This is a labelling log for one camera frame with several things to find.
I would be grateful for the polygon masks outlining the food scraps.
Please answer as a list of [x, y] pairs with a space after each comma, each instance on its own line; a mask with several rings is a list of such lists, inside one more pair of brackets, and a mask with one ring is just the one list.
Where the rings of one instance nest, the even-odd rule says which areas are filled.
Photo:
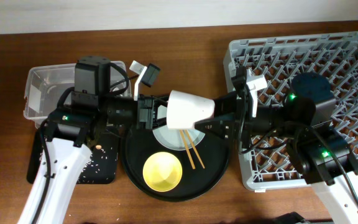
[[116, 178], [117, 146], [115, 143], [100, 144], [84, 166], [77, 184], [110, 184]]

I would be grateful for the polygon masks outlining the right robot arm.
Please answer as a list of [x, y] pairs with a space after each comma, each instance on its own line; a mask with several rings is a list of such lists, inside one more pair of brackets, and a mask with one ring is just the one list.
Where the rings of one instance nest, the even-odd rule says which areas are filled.
[[280, 106], [252, 102], [246, 80], [234, 77], [234, 92], [215, 99], [213, 117], [195, 122], [195, 129], [236, 146], [239, 154], [258, 149], [269, 137], [287, 139], [292, 166], [333, 222], [358, 223], [358, 160], [330, 126], [336, 99], [329, 80], [314, 72], [295, 76]]

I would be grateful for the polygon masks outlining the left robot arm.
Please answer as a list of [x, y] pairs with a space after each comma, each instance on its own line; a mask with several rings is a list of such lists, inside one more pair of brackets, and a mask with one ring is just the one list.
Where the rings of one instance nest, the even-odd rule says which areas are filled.
[[75, 64], [73, 87], [66, 89], [56, 108], [39, 127], [42, 157], [19, 223], [62, 223], [73, 190], [107, 125], [156, 129], [166, 101], [136, 93], [124, 97], [125, 88], [112, 90], [111, 70], [130, 85], [127, 72], [100, 56], [85, 56]]

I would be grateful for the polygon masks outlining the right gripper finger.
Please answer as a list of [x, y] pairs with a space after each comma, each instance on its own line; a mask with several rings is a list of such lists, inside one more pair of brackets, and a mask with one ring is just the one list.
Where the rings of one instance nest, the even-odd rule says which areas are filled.
[[236, 112], [237, 93], [232, 91], [224, 96], [214, 99], [214, 115], [222, 116]]
[[195, 129], [205, 134], [211, 134], [219, 139], [230, 139], [234, 135], [235, 121], [235, 114], [228, 113], [197, 121], [195, 123]]

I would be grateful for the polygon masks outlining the pink cup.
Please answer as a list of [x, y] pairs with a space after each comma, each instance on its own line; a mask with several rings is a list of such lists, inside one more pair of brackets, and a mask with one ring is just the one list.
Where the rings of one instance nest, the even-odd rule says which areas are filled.
[[168, 129], [194, 129], [195, 123], [212, 118], [215, 102], [181, 91], [172, 90], [168, 98]]

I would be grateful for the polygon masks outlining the yellow bowl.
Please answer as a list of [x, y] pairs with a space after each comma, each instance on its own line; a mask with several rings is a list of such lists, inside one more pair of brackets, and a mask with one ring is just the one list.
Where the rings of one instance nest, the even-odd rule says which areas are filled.
[[142, 176], [152, 190], [168, 192], [181, 181], [183, 169], [179, 159], [168, 152], [152, 154], [144, 163]]

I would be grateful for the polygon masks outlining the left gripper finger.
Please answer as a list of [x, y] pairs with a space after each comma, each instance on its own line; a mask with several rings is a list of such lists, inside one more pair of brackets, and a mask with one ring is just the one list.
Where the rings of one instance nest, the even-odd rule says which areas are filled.
[[151, 96], [159, 105], [162, 105], [164, 107], [168, 107], [168, 102], [159, 98], [159, 97], [156, 97], [156, 96]]
[[152, 119], [152, 129], [161, 128], [162, 126], [166, 126], [166, 125], [167, 125], [166, 117]]

